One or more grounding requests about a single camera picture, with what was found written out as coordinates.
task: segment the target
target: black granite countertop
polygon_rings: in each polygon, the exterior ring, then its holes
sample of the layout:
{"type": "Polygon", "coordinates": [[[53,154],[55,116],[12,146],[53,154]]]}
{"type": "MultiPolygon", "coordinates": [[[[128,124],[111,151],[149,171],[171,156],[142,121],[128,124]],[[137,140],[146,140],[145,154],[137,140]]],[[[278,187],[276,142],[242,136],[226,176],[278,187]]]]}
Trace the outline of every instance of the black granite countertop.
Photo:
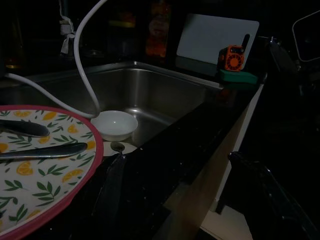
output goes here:
{"type": "MultiPolygon", "coordinates": [[[[91,216],[91,212],[115,156],[103,161],[70,206],[26,239],[86,239],[93,237],[93,232],[107,239],[151,238],[170,213],[164,202],[181,182],[193,182],[257,88],[226,85],[220,94],[129,153],[112,220],[104,219],[103,214],[91,216]]],[[[112,200],[106,202],[113,208],[112,200]]]]}

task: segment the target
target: stainless steel sink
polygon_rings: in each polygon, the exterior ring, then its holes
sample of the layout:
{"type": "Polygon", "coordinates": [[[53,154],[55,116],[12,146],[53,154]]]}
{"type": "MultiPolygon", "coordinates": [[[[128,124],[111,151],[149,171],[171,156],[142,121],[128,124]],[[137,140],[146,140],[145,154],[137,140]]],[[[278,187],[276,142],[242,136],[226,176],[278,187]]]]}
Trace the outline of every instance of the stainless steel sink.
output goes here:
{"type": "MultiPolygon", "coordinates": [[[[121,110],[139,126],[129,141],[141,146],[222,89],[218,83],[139,62],[86,70],[101,110],[121,110]]],[[[92,113],[93,104],[77,71],[31,76],[58,99],[92,113]]],[[[57,105],[32,87],[0,82],[0,105],[57,105]]]]}

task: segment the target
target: cutlery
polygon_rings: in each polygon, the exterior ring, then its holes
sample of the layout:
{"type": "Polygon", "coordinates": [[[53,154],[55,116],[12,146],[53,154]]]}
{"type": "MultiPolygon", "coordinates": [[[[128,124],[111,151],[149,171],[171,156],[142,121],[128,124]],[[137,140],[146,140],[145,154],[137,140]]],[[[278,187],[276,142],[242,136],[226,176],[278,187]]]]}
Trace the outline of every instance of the cutlery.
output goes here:
{"type": "Polygon", "coordinates": [[[87,144],[85,142],[69,143],[59,146],[49,146],[30,150],[0,153],[0,160],[65,158],[79,154],[86,149],[87,144]]]}
{"type": "MultiPolygon", "coordinates": [[[[108,223],[113,226],[119,210],[122,179],[127,159],[122,153],[125,149],[123,144],[113,141],[110,146],[119,154],[107,169],[107,175],[95,202],[92,215],[99,223],[108,223]]],[[[103,234],[107,235],[112,230],[112,228],[106,229],[103,234]]]]}
{"type": "Polygon", "coordinates": [[[50,134],[45,126],[30,121],[0,120],[0,129],[31,137],[46,137],[50,134]]]}

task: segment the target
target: cord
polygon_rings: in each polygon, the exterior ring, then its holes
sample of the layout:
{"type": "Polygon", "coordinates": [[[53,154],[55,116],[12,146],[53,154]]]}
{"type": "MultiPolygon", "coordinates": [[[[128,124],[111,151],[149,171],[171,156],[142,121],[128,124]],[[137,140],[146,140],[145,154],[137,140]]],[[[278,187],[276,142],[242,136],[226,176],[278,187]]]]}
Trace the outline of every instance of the cord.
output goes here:
{"type": "Polygon", "coordinates": [[[75,59],[75,64],[78,68],[80,77],[93,101],[94,104],[94,114],[89,114],[89,113],[85,113],[82,111],[79,111],[67,104],[65,104],[64,102],[60,101],[59,99],[57,99],[55,96],[53,96],[50,92],[48,92],[47,90],[45,90],[43,87],[41,87],[40,85],[36,84],[35,82],[31,81],[30,79],[23,77],[23,76],[19,76],[13,73],[6,73],[4,76],[10,79],[14,79],[17,80],[19,82],[25,83],[30,85],[31,87],[34,87],[35,89],[37,89],[39,92],[41,92],[42,94],[44,94],[45,96],[47,96],[49,99],[51,99],[52,101],[54,101],[56,104],[58,104],[59,106],[63,107],[64,109],[67,109],[71,112],[74,112],[84,118],[87,119],[92,119],[97,117],[101,110],[100,110],[100,105],[99,105],[99,101],[97,99],[97,96],[94,92],[94,90],[92,89],[90,82],[86,76],[85,70],[82,67],[81,64],[81,60],[80,60],[80,54],[79,54],[79,41],[80,41],[80,36],[81,33],[84,29],[84,27],[86,26],[87,22],[89,21],[89,19],[95,14],[95,12],[106,2],[107,0],[100,0],[88,13],[87,15],[83,18],[83,20],[80,22],[80,25],[78,26],[76,33],[75,33],[75,37],[74,37],[74,45],[73,45],[73,51],[74,51],[74,59],[75,59]]]}

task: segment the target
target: dark wall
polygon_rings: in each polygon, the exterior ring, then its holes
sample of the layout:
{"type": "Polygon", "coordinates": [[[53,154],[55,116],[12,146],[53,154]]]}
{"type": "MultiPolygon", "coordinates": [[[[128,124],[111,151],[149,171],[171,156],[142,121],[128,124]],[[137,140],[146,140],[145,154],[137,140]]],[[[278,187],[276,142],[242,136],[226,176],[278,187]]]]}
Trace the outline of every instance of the dark wall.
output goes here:
{"type": "MultiPolygon", "coordinates": [[[[6,14],[6,4],[1,1],[6,14]]],[[[15,0],[21,23],[24,49],[29,56],[59,56],[63,37],[60,35],[58,0],[15,0]]],[[[77,26],[97,0],[68,0],[69,17],[77,26]]],[[[291,26],[297,19],[320,9],[315,0],[167,0],[172,4],[172,15],[168,35],[167,58],[176,56],[182,29],[188,13],[220,17],[255,20],[260,22],[258,36],[275,36],[291,44],[291,26]]],[[[83,39],[89,46],[103,48],[107,33],[107,21],[114,6],[125,6],[136,15],[136,33],[140,38],[139,52],[143,57],[148,33],[151,0],[109,0],[90,20],[83,32],[83,39]]],[[[54,64],[58,71],[59,64],[54,64]]]]}

